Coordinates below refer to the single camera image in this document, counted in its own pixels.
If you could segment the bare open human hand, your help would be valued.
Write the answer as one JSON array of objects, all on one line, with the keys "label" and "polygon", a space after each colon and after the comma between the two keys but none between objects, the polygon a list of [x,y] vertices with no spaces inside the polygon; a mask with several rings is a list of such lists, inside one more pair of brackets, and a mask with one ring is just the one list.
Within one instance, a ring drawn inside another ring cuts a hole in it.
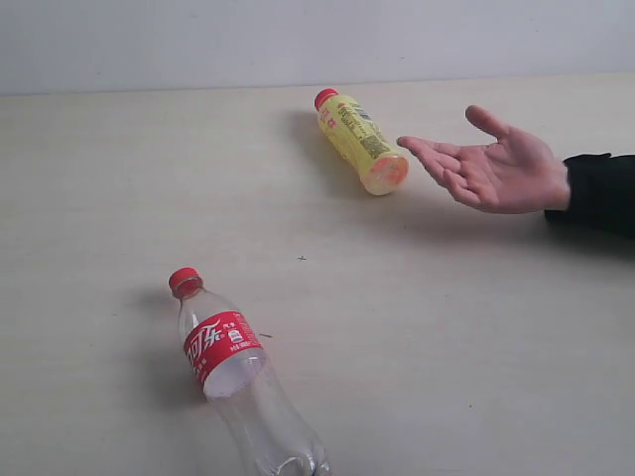
[{"label": "bare open human hand", "polygon": [[397,143],[456,202],[473,209],[525,214],[569,207],[568,169],[543,140],[477,105],[466,108],[465,118],[495,141],[460,146],[402,136]]}]

